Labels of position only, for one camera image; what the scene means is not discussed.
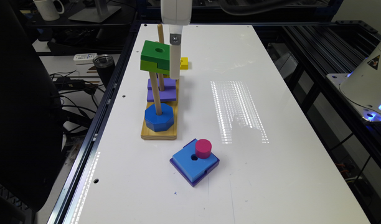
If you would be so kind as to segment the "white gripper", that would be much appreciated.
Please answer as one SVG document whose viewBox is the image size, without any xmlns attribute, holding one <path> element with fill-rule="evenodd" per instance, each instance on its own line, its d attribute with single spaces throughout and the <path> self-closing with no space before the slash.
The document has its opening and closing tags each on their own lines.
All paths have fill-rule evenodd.
<svg viewBox="0 0 381 224">
<path fill-rule="evenodd" d="M 170 78 L 178 80 L 181 67 L 182 28 L 190 24 L 192 0 L 161 0 L 161 19 L 169 25 Z"/>
</svg>

